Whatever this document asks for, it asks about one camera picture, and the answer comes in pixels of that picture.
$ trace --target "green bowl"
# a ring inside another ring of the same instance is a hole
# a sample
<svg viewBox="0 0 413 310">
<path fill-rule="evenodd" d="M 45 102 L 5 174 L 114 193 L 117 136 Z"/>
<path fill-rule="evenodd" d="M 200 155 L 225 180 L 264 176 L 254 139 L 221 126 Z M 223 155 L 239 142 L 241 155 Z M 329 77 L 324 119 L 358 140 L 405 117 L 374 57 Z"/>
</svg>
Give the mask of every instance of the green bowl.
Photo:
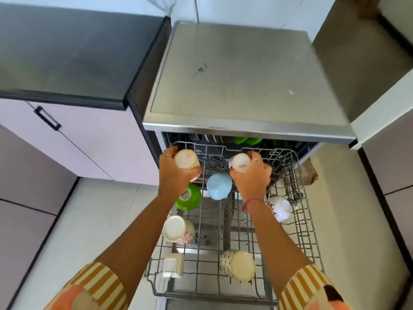
<svg viewBox="0 0 413 310">
<path fill-rule="evenodd" d="M 201 199 L 202 196 L 199 187 L 193 183 L 190 183 L 175 202 L 175 206 L 179 210 L 191 211 L 199 206 Z"/>
<path fill-rule="evenodd" d="M 262 138 L 248 138 L 246 143 L 250 146 L 256 145 L 262 140 Z"/>
<path fill-rule="evenodd" d="M 240 145 L 240 144 L 244 143 L 245 140 L 247 140 L 247 139 L 248 139 L 248 137 L 234 137 L 234 142 L 237 145 Z"/>
</svg>

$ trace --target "hand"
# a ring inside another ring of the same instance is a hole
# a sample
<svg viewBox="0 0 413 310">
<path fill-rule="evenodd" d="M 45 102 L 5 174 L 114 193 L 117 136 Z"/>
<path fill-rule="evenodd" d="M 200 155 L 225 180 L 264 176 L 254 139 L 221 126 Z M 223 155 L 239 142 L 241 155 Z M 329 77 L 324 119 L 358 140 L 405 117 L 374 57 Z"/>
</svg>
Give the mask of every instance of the hand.
<svg viewBox="0 0 413 310">
<path fill-rule="evenodd" d="M 261 155 L 255 151 L 249 151 L 251 157 L 250 168 L 245 173 L 238 173 L 233 168 L 230 175 L 233 178 L 242 200 L 249 198 L 263 199 L 266 188 L 270 183 L 271 166 L 262 161 Z"/>
<path fill-rule="evenodd" d="M 158 196 L 173 203 L 185 191 L 191 179 L 198 177 L 202 171 L 200 166 L 190 170 L 180 169 L 172 157 L 177 150 L 178 147 L 171 147 L 165 150 L 159 157 Z"/>
</svg>

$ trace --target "dishwasher rack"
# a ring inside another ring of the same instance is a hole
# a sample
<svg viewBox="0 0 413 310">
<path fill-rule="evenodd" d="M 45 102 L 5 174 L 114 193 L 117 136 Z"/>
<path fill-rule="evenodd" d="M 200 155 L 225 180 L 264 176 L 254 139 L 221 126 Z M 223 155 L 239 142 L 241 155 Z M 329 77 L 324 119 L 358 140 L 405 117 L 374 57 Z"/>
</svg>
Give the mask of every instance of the dishwasher rack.
<svg viewBox="0 0 413 310">
<path fill-rule="evenodd" d="M 173 145 L 180 149 L 194 150 L 198 155 L 203 171 L 193 183 L 200 187 L 202 200 L 198 208 L 192 211 L 180 211 L 173 207 L 170 212 L 170 215 L 178 214 L 190 220 L 196 233 L 194 239 L 186 245 L 170 243 L 161 235 L 145 272 L 155 296 L 277 305 L 255 236 L 254 224 L 250 215 L 241 211 L 242 200 L 235 185 L 228 198 L 223 200 L 209 198 L 206 191 L 209 176 L 214 173 L 229 173 L 228 157 L 240 152 L 257 151 L 263 161 L 272 166 L 271 183 L 266 197 L 280 195 L 289 200 L 292 205 L 291 216 L 282 226 L 302 252 L 323 269 L 298 158 L 294 151 L 250 147 L 233 150 L 226 146 L 183 141 Z M 245 250 L 252 254 L 256 274 L 250 283 L 240 283 L 220 270 L 220 255 L 228 249 Z M 183 278 L 162 277 L 163 258 L 168 253 L 184 253 Z"/>
</svg>

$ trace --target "forearm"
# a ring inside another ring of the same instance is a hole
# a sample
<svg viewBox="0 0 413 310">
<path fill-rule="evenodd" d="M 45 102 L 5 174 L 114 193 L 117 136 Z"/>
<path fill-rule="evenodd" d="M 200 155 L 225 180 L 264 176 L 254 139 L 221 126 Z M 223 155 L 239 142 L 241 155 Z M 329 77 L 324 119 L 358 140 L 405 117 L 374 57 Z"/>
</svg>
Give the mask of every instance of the forearm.
<svg viewBox="0 0 413 310">
<path fill-rule="evenodd" d="M 96 262 L 108 266 L 123 284 L 128 303 L 151 258 L 174 200 L 156 197 Z"/>
<path fill-rule="evenodd" d="M 312 262 L 292 241 L 264 202 L 252 201 L 248 212 L 254 222 L 258 245 L 274 292 L 280 296 L 289 279 Z"/>
</svg>

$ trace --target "pink bracelet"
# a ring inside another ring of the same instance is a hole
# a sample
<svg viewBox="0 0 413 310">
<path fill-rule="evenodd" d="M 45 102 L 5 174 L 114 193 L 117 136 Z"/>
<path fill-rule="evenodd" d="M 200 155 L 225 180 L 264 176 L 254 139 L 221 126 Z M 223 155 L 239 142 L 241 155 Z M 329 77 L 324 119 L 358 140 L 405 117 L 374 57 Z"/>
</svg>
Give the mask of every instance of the pink bracelet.
<svg viewBox="0 0 413 310">
<path fill-rule="evenodd" d="M 247 212 L 247 205 L 248 205 L 252 200 L 260 200 L 260 201 L 264 202 L 264 198 L 258 198 L 258 197 L 248 198 L 248 199 L 244 202 L 244 205 L 242 206 L 242 211 Z"/>
</svg>

